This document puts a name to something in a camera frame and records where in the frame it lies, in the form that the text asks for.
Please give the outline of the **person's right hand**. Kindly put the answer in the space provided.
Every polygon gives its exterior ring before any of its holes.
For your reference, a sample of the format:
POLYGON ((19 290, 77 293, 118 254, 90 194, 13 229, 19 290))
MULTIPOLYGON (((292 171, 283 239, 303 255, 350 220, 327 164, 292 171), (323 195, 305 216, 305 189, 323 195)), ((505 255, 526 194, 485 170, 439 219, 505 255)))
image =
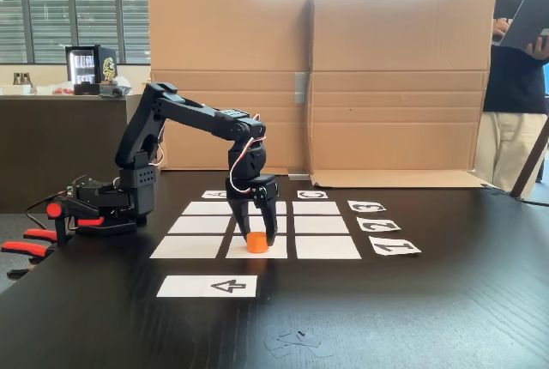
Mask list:
POLYGON ((510 27, 510 24, 507 22, 505 18, 496 19, 493 22, 492 40, 500 41, 507 33, 509 27, 510 27))

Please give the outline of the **person's left hand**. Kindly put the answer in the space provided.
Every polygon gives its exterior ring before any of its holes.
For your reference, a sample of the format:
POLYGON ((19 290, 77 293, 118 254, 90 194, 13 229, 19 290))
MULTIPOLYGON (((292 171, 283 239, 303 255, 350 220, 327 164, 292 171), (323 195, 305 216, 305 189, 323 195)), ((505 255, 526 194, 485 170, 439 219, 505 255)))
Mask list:
POLYGON ((537 60, 547 59, 549 57, 548 38, 539 36, 534 44, 528 44, 526 53, 537 60))

